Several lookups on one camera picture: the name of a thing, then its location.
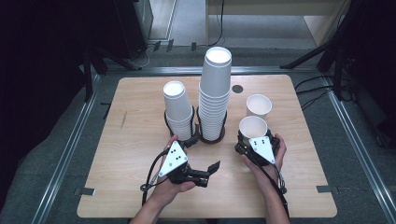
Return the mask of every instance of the stack of paper cups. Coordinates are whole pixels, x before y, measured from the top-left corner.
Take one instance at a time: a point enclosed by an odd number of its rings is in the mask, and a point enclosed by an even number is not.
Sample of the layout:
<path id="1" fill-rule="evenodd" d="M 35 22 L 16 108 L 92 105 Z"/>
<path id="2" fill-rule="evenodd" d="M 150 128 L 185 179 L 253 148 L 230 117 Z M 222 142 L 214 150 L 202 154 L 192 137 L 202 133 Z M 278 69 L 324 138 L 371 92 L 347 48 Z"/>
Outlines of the stack of paper cups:
<path id="1" fill-rule="evenodd" d="M 193 109 L 186 88 L 180 81 L 170 81 L 163 86 L 166 122 L 178 139 L 186 141 L 195 133 Z"/>
<path id="2" fill-rule="evenodd" d="M 231 52 L 214 47 L 205 55 L 199 84 L 199 109 L 201 136 L 207 141 L 219 139 L 231 86 Z"/>

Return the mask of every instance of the hand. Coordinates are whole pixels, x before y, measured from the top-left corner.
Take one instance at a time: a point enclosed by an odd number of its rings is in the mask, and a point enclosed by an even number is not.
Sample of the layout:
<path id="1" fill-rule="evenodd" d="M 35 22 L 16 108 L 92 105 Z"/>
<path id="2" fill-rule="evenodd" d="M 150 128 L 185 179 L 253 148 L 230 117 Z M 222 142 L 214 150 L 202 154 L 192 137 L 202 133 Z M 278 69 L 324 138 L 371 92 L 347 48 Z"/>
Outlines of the hand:
<path id="1" fill-rule="evenodd" d="M 177 135 L 174 135 L 169 140 L 165 149 L 168 149 L 169 146 L 171 146 L 172 143 L 176 140 L 177 140 Z M 163 156 L 163 161 L 161 162 L 161 165 L 163 165 L 165 158 L 166 156 Z M 159 177 L 157 183 L 161 183 L 162 181 L 165 180 L 165 178 L 166 178 L 165 176 Z M 195 184 L 191 181 L 184 182 L 182 184 L 172 184 L 171 181 L 167 179 L 163 183 L 155 187 L 154 191 L 149 197 L 149 200 L 154 201 L 159 206 L 165 207 L 166 205 L 171 203 L 180 192 L 185 192 L 187 190 L 193 189 L 194 187 Z"/>
<path id="2" fill-rule="evenodd" d="M 285 141 L 278 133 L 275 134 L 275 137 L 279 139 L 279 148 L 274 153 L 275 154 L 275 165 L 276 165 L 277 169 L 279 169 L 279 171 L 280 171 L 280 169 L 282 168 L 282 165 L 283 165 L 283 157 L 285 156 L 287 148 L 285 145 Z M 251 172 L 256 177 L 256 181 L 259 184 L 259 187 L 262 191 L 267 188 L 272 188 L 270 180 L 268 179 L 268 177 L 265 174 L 262 173 L 262 171 L 256 164 L 254 164 L 245 155 L 242 156 L 242 160 L 244 161 L 245 165 L 251 170 Z M 271 176 L 272 179 L 275 180 L 275 182 L 278 180 L 276 169 L 274 166 L 266 165 L 266 166 L 263 166 L 262 168 L 265 170 L 265 172 L 267 172 L 267 174 L 269 176 Z"/>

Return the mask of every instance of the gray floor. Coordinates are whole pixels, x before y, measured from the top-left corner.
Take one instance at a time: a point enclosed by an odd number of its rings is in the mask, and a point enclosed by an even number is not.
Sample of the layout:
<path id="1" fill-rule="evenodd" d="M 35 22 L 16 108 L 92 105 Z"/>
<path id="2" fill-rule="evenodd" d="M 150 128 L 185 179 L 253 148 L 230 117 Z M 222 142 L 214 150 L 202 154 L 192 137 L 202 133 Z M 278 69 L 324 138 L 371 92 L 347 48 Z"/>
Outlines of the gray floor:
<path id="1" fill-rule="evenodd" d="M 282 27 L 280 33 L 287 33 Z M 199 42 L 198 36 L 185 39 L 187 45 L 191 40 Z M 76 188 L 82 188 L 87 179 L 94 152 L 100 139 L 101 130 L 106 120 L 104 115 L 107 105 L 111 103 L 118 81 L 122 77 L 151 76 L 153 73 L 163 76 L 172 75 L 198 75 L 196 69 L 203 64 L 206 47 L 199 47 L 191 51 L 190 47 L 180 47 L 184 43 L 175 44 L 171 51 L 166 51 L 163 46 L 157 51 L 149 49 L 146 55 L 135 60 L 136 64 L 147 64 L 142 71 L 131 72 L 112 62 L 108 63 L 109 72 L 106 76 L 100 76 L 100 84 L 93 101 L 92 111 L 88 116 L 86 125 L 78 139 L 76 149 L 71 157 L 62 185 L 56 194 L 45 223 L 126 223 L 125 218 L 80 218 L 77 216 L 79 196 L 75 195 Z M 290 75 L 293 84 L 311 77 L 319 76 L 315 71 L 318 57 L 302 64 L 300 69 L 294 71 L 280 70 L 278 66 L 289 63 L 301 57 L 314 48 L 295 42 L 287 48 L 278 47 L 252 47 L 246 48 L 227 47 L 233 54 L 233 66 L 253 67 L 259 66 L 265 74 L 284 73 Z M 320 79 L 305 83 L 301 90 L 323 86 Z M 299 94 L 301 105 L 318 97 L 321 91 L 313 91 Z M 36 210 L 43 198 L 53 172 L 59 159 L 62 157 L 64 148 L 68 143 L 69 136 L 73 131 L 81 109 L 84 106 L 84 90 L 76 96 L 73 103 L 64 112 L 54 127 L 51 135 L 38 147 L 29 153 L 15 175 L 12 187 L 8 191 L 7 203 L 1 212 L 0 223 L 29 223 L 34 220 Z M 376 192 L 367 178 L 365 170 L 361 167 L 361 161 L 347 137 L 347 132 L 334 109 L 330 95 L 324 95 L 316 100 L 310 107 L 304 110 L 304 115 L 318 151 L 323 170 L 329 184 L 333 187 L 334 197 L 338 213 L 332 218 L 293 218 L 292 223 L 389 223 L 383 212 Z M 358 105 L 353 102 L 342 103 L 355 125 L 363 145 L 369 152 L 380 176 L 394 195 L 396 180 L 394 178 L 396 150 L 388 150 L 379 147 L 375 141 L 375 135 Z M 256 219 L 233 219 L 222 220 L 220 223 L 264 223 Z"/>

